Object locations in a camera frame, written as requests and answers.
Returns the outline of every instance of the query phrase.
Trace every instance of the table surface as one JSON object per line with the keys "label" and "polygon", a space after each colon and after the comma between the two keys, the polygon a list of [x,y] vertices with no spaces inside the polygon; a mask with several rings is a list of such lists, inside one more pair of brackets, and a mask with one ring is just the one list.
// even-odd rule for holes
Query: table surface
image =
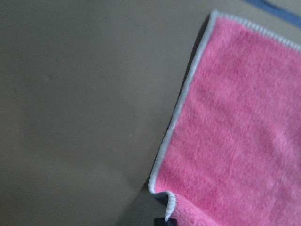
{"label": "table surface", "polygon": [[301,43],[301,30],[240,0],[2,1],[1,225],[163,216],[143,184],[213,9]]}

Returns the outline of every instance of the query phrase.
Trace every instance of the pink towel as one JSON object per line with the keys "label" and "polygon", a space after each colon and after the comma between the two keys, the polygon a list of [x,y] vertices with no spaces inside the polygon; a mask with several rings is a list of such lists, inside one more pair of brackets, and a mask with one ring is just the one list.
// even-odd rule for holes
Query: pink towel
{"label": "pink towel", "polygon": [[211,13],[149,189],[180,226],[301,226],[301,47]]}

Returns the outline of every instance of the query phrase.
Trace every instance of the microfiber cloth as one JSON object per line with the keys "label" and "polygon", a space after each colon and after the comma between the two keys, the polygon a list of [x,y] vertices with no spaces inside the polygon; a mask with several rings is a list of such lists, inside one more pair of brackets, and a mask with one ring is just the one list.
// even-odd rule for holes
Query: microfiber cloth
{"label": "microfiber cloth", "polygon": [[149,190],[180,226],[300,226],[300,45],[213,11]]}

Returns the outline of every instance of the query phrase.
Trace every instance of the gray stitched border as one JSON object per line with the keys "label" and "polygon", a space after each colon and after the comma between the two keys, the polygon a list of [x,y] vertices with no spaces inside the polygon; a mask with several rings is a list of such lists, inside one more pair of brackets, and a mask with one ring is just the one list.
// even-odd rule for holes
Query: gray stitched border
{"label": "gray stitched border", "polygon": [[205,33],[202,37],[202,40],[201,40],[201,42],[198,46],[196,54],[195,54],[195,56],[193,58],[193,61],[191,63],[189,73],[188,73],[187,78],[184,82],[182,92],[180,94],[180,97],[177,101],[175,110],[173,112],[169,128],[168,128],[168,130],[167,130],[167,132],[166,132],[166,134],[163,138],[162,144],[159,148],[159,152],[158,152],[158,155],[157,155],[156,160],[155,160],[155,164],[154,164],[153,169],[152,169],[151,174],[150,174],[150,179],[149,179],[149,184],[148,184],[150,193],[158,199],[160,199],[160,198],[162,198],[166,195],[168,196],[168,203],[167,203],[167,208],[166,208],[166,212],[165,212],[165,221],[167,221],[169,219],[169,217],[171,216],[171,214],[173,213],[173,211],[176,207],[176,197],[170,191],[165,191],[165,192],[160,192],[160,193],[155,192],[155,185],[156,185],[156,181],[157,181],[157,176],[158,176],[160,167],[162,165],[162,162],[164,160],[165,153],[166,153],[167,148],[169,146],[171,137],[173,135],[174,128],[175,128],[176,123],[179,119],[182,107],[183,107],[183,105],[185,103],[185,100],[186,100],[186,97],[188,95],[190,84],[193,80],[196,68],[197,68],[197,66],[198,66],[198,64],[201,60],[201,57],[204,53],[204,50],[207,46],[207,43],[210,40],[211,34],[212,34],[212,32],[214,30],[214,27],[215,27],[216,19],[219,16],[228,18],[228,19],[233,20],[233,21],[236,21],[236,22],[244,25],[245,27],[247,27],[251,30],[254,30],[258,33],[261,33],[266,37],[275,39],[275,40],[279,41],[280,43],[286,45],[287,47],[292,48],[292,49],[294,49],[298,52],[301,52],[301,46],[299,44],[296,44],[296,43],[294,43],[294,42],[292,42],[292,41],[290,41],[290,40],[288,40],[288,39],[272,32],[272,31],[270,31],[270,30],[268,30],[268,29],[266,29],[266,28],[264,28],[264,27],[262,27],[262,26],[260,26],[256,23],[253,23],[253,22],[251,22],[247,19],[243,19],[243,18],[238,17],[238,16],[218,12],[217,10],[214,10],[214,11],[211,12],[209,22],[208,22],[208,25],[206,27]]}

